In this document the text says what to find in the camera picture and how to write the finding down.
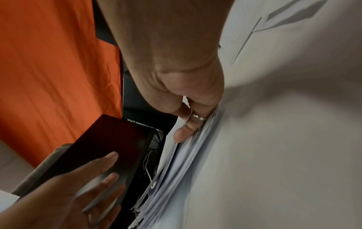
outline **orange cloth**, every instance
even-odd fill
[[[119,51],[96,38],[91,0],[0,2],[0,138],[37,166],[121,117]]]

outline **floor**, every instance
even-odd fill
[[[0,190],[11,192],[33,169],[0,141]]]

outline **hand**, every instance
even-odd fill
[[[83,209],[107,190],[117,179],[112,173],[84,194],[76,193],[117,161],[118,154],[107,156],[63,175],[54,177],[0,214],[0,228],[6,229],[106,229],[117,217],[120,206],[114,206],[98,225],[98,217],[122,194],[118,186],[107,198],[82,213]]]
[[[185,121],[190,108],[207,117],[224,91],[218,43],[233,0],[98,3],[145,100]],[[183,142],[201,125],[190,119],[174,140]]]

